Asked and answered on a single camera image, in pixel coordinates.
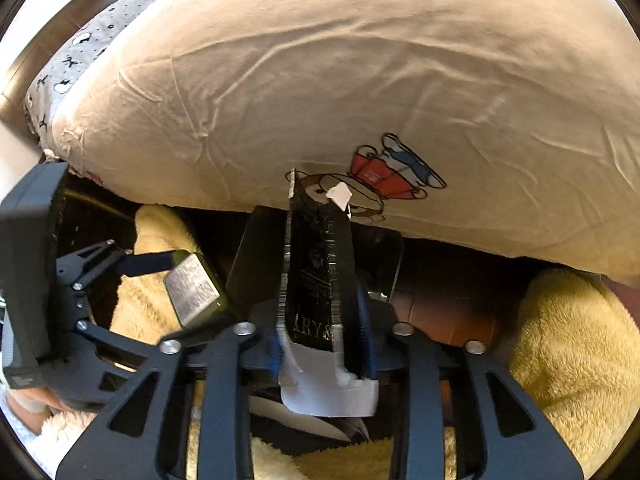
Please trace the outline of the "person's left hand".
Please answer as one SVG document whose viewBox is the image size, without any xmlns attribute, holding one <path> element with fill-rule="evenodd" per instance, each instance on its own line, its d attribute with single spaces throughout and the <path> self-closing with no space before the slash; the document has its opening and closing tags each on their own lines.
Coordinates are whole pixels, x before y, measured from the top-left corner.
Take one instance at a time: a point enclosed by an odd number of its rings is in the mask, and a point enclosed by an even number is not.
<svg viewBox="0 0 640 480">
<path fill-rule="evenodd" d="M 6 402 L 11 412 L 33 434 L 41 434 L 44 422 L 67 406 L 49 388 L 6 390 Z"/>
</svg>

